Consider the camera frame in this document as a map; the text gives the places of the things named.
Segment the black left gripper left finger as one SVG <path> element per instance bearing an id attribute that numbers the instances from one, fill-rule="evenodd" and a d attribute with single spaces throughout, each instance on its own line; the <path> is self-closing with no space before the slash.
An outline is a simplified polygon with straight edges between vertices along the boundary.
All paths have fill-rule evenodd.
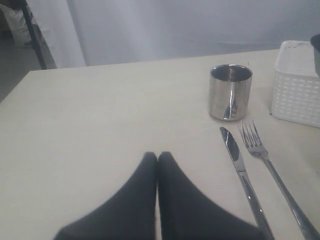
<path id="1" fill-rule="evenodd" d="M 157 157 L 143 155 L 127 182 L 104 204 L 61 228 L 57 240 L 154 240 Z"/>

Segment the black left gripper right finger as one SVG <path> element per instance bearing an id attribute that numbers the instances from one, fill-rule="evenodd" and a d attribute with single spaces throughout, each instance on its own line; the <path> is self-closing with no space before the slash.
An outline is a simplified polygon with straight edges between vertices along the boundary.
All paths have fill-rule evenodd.
<path id="1" fill-rule="evenodd" d="M 170 152 L 157 164 L 161 234 L 164 240 L 251 240 L 253 227 L 206 197 Z"/>

